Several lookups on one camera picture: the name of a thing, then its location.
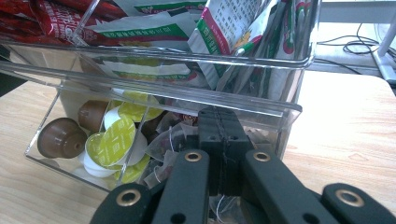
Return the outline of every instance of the white packet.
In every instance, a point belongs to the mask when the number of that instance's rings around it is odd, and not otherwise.
[[[139,16],[157,14],[163,11],[186,8],[188,10],[203,10],[204,0],[114,0],[114,2],[128,15]]]
[[[188,44],[194,53],[231,55],[233,46],[248,30],[261,0],[209,0]],[[224,65],[198,63],[212,90],[225,70]]]
[[[145,46],[189,50],[187,40],[195,21],[185,9],[155,15],[124,17],[107,23],[87,26],[109,39],[114,46]]]

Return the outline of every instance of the brown coffee capsule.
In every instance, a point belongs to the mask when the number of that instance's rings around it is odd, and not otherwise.
[[[37,139],[37,148],[47,158],[71,159],[85,146],[87,134],[70,118],[60,118],[47,124]]]
[[[81,127],[99,133],[108,102],[89,100],[78,110],[78,123]]]

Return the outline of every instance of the table surface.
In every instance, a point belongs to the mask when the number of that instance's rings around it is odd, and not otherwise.
[[[24,158],[56,90],[27,82],[0,98],[0,220],[88,223],[106,193]],[[396,214],[396,98],[377,77],[306,71],[283,162],[308,188],[363,189]]]

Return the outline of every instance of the red snack package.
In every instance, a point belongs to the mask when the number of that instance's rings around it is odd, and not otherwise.
[[[71,7],[75,10],[85,12],[90,6],[92,0],[78,0],[78,1],[55,0],[55,1],[59,4],[65,5],[67,7]],[[127,16],[122,9],[114,5],[111,5],[110,3],[105,1],[99,2],[93,13],[99,17],[106,18],[112,21]]]
[[[31,0],[30,8],[46,36],[63,40],[69,40],[83,17],[82,12],[47,0]],[[96,25],[100,22],[103,20],[90,16],[86,25]],[[94,41],[97,38],[98,34],[92,30],[84,29],[82,32],[82,39],[86,42]]]
[[[0,11],[35,21],[29,8],[29,0],[0,0]]]
[[[29,21],[7,13],[0,14],[0,30],[3,32],[25,32],[26,35],[43,35],[40,25],[36,21]]]
[[[0,27],[0,39],[17,41],[26,44],[46,44],[46,45],[70,45],[58,38],[47,37],[44,35],[28,35],[21,30],[13,32],[5,31]]]

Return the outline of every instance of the black cable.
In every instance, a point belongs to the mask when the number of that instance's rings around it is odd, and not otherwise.
[[[372,46],[377,46],[379,45],[379,42],[365,36],[359,35],[360,29],[361,29],[362,23],[359,25],[359,28],[356,32],[355,35],[342,35],[339,37],[336,37],[334,39],[326,40],[326,41],[320,41],[318,42],[319,45],[324,45],[324,46],[344,46],[343,51],[346,53],[351,53],[355,55],[364,55],[364,54],[372,54],[378,49],[371,49]],[[355,37],[358,38],[358,40],[352,40],[348,41],[345,44],[330,44],[330,42],[333,42],[335,40],[343,39],[343,38],[350,38],[350,37]],[[357,47],[357,46],[365,46],[368,50],[366,51],[356,51],[352,49],[351,47]],[[387,53],[393,58],[393,60],[396,62],[396,50],[393,48],[389,48]]]
[[[319,58],[316,58],[315,60],[323,61],[323,62],[326,62],[326,63],[333,63],[333,64],[335,64],[335,65],[344,67],[344,68],[346,68],[346,69],[348,69],[348,70],[354,72],[355,74],[362,75],[362,73],[360,73],[360,72],[356,71],[355,69],[353,69],[353,68],[351,68],[351,67],[348,67],[348,66],[346,66],[346,65],[344,65],[344,64],[342,64],[342,63],[336,63],[336,62],[333,62],[333,61],[330,61],[330,60],[319,59]]]

